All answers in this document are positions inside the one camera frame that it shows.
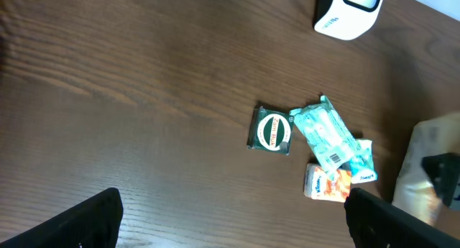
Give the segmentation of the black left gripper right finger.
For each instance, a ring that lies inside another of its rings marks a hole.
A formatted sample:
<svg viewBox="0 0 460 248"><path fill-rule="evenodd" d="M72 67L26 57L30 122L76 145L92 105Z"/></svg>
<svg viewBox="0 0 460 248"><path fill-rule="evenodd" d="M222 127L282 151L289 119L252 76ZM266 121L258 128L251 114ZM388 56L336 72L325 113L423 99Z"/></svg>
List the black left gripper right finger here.
<svg viewBox="0 0 460 248"><path fill-rule="evenodd" d="M344 203L356 248L459 248L459 240L383 201L352 188Z"/></svg>

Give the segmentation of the green Kleenex tissue pack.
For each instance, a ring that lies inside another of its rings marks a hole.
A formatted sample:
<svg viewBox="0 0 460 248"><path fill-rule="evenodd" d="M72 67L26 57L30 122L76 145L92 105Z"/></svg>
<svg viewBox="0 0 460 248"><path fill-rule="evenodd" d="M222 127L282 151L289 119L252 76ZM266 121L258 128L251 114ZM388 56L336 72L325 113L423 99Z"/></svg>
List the green Kleenex tissue pack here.
<svg viewBox="0 0 460 248"><path fill-rule="evenodd" d="M362 152L344 163L341 169L351 172L351 183L360 184L376 181L378 174L374 169L372 140L358 139Z"/></svg>

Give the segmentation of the teal wet wipes pack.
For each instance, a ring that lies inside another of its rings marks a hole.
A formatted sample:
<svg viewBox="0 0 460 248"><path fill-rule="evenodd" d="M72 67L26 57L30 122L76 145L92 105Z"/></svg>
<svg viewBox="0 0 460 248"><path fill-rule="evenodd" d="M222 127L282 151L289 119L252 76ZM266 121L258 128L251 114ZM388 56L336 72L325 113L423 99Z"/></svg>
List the teal wet wipes pack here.
<svg viewBox="0 0 460 248"><path fill-rule="evenodd" d="M361 152L360 144L327 96L320 96L317 104L291 110L290 115L326 174L330 175Z"/></svg>

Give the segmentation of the orange Kleenex tissue pack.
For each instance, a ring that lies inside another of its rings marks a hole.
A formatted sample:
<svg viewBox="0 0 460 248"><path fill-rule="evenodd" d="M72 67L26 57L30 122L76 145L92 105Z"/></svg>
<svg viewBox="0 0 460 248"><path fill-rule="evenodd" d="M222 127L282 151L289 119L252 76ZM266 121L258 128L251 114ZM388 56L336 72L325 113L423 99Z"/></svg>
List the orange Kleenex tissue pack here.
<svg viewBox="0 0 460 248"><path fill-rule="evenodd" d="M305 171L304 190L313 200L344 203L351 190L351 172L338 169L331 177L318 164L309 163Z"/></svg>

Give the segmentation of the yellow white snack bag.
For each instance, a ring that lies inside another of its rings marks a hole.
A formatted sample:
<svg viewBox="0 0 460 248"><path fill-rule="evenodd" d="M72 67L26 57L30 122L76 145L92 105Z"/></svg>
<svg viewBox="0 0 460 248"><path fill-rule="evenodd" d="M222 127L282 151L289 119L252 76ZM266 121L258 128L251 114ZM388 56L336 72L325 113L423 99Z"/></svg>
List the yellow white snack bag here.
<svg viewBox="0 0 460 248"><path fill-rule="evenodd" d="M422 167L422 160L448 152L459 152L458 112L417 123L396 180L392 205L434 225L441 210L441 199Z"/></svg>

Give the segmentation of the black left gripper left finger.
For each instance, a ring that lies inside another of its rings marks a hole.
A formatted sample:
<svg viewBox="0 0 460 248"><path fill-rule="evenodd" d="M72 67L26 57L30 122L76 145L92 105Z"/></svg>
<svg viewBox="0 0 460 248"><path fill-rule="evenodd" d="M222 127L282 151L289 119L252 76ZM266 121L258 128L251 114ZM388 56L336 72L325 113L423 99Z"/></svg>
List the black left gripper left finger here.
<svg viewBox="0 0 460 248"><path fill-rule="evenodd" d="M123 217L119 190L107 188L40 225L1 243L3 248L115 248Z"/></svg>

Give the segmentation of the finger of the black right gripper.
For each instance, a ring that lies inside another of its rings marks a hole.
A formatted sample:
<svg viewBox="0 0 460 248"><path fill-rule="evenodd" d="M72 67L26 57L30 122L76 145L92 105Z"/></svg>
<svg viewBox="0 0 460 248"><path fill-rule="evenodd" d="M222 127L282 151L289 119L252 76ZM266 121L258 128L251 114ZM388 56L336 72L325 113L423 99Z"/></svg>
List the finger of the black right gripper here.
<svg viewBox="0 0 460 248"><path fill-rule="evenodd" d="M459 207L459 154L448 152L424 157L421 165L443 204Z"/></svg>

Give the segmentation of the green Zam-Buk box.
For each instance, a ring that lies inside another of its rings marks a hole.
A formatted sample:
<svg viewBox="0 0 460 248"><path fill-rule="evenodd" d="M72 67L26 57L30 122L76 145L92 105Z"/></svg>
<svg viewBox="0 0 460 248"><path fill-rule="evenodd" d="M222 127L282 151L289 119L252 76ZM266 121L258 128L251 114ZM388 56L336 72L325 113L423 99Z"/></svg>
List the green Zam-Buk box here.
<svg viewBox="0 0 460 248"><path fill-rule="evenodd" d="M294 117L263 106L254 109L247 147L251 150L290 154Z"/></svg>

